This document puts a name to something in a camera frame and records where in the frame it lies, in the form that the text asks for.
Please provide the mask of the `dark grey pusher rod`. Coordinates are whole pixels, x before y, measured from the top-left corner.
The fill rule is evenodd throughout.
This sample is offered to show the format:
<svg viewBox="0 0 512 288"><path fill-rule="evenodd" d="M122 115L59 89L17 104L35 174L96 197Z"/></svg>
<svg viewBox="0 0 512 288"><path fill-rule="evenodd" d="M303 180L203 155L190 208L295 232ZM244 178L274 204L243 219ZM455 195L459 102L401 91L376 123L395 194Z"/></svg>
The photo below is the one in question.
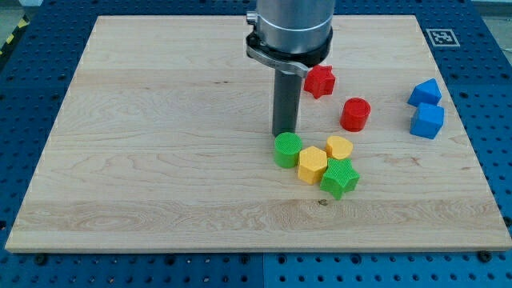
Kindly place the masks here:
<svg viewBox="0 0 512 288"><path fill-rule="evenodd" d="M284 132L295 132L302 78L280 70L274 73L274 97L272 134L277 137Z"/></svg>

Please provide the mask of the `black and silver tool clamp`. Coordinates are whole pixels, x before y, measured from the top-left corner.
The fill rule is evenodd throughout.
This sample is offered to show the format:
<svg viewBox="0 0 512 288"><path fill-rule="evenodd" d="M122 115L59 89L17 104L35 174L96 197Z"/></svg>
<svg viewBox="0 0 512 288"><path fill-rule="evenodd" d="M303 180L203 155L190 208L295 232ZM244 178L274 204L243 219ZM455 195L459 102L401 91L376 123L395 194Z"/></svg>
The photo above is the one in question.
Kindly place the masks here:
<svg viewBox="0 0 512 288"><path fill-rule="evenodd" d="M327 39L320 47L301 54L291 54L264 45L253 31L246 37L246 54L264 66L306 78L309 71L328 56L332 38L333 29L330 29Z"/></svg>

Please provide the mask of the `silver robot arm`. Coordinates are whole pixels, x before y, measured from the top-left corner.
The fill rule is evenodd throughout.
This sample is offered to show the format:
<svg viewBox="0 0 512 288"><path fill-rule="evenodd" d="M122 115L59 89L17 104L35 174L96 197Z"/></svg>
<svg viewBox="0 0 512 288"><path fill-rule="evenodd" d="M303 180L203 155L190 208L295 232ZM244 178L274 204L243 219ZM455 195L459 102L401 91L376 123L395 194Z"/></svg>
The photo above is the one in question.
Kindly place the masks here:
<svg viewBox="0 0 512 288"><path fill-rule="evenodd" d="M272 134L295 132L302 82L330 52L335 0L257 0L249 58L274 69Z"/></svg>

